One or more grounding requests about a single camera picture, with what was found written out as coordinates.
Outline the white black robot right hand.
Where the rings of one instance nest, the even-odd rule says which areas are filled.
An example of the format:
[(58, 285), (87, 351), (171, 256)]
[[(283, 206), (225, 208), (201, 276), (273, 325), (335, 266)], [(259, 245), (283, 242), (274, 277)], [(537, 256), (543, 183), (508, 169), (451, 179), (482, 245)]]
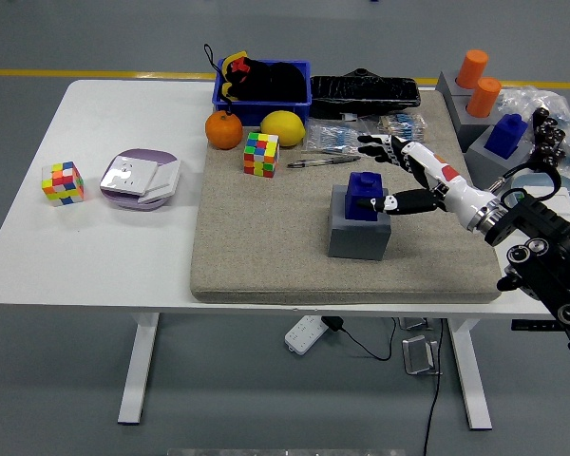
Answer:
[(466, 179), (419, 142), (392, 135), (363, 135), (358, 151), (377, 162), (388, 162), (410, 172), (419, 182), (418, 189), (362, 198), (357, 205), (377, 213), (409, 215), (438, 208), (453, 213), (468, 231), (486, 233), (503, 216), (496, 197), (468, 184)]

